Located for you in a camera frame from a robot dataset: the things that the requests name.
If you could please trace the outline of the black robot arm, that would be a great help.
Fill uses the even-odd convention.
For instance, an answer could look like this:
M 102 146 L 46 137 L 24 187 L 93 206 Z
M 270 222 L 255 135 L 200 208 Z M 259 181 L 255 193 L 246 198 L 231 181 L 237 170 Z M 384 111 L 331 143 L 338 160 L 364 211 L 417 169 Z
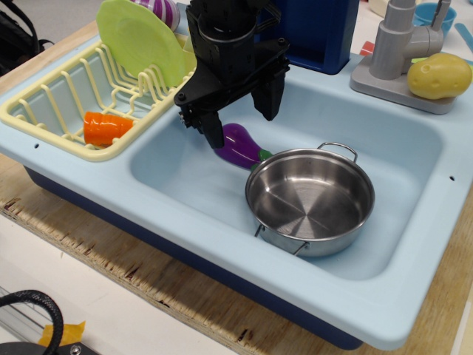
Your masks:
M 285 38 L 255 39 L 281 20 L 272 1 L 192 1 L 186 16 L 197 66 L 174 102 L 184 125 L 220 149 L 225 143 L 218 112 L 229 104 L 251 95 L 266 120 L 276 117 L 290 45 Z

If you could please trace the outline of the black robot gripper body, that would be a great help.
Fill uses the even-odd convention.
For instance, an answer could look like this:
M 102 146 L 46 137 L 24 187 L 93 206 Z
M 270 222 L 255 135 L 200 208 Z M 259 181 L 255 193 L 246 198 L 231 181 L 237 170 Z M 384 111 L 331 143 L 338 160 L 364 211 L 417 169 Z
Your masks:
M 197 67 L 176 94 L 183 124 L 202 131 L 201 117 L 218 112 L 261 84 L 286 73 L 285 38 L 257 36 L 281 20 L 275 5 L 189 5 L 191 48 Z

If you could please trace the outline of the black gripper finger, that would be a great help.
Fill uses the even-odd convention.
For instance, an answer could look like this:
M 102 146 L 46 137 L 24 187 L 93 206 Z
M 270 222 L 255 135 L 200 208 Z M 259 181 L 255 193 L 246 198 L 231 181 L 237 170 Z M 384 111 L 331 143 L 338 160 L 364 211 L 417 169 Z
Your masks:
M 201 129 L 212 149 L 223 148 L 224 135 L 218 112 L 207 112 L 201 117 Z
M 259 85 L 252 93 L 254 108 L 267 121 L 272 121 L 279 113 L 280 104 L 285 88 L 285 74 L 282 73 L 269 82 Z

